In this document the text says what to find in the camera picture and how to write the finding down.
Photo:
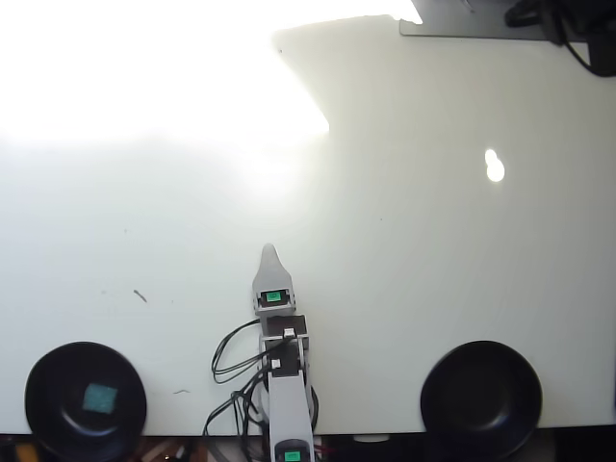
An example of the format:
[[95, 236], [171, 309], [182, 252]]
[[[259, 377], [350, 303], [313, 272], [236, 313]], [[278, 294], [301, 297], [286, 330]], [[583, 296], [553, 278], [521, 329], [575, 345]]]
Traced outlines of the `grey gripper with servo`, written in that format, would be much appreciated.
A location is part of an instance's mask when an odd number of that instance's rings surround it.
[[273, 244], [263, 246], [253, 279], [252, 301], [257, 317], [290, 316], [295, 311], [292, 277], [282, 265]]

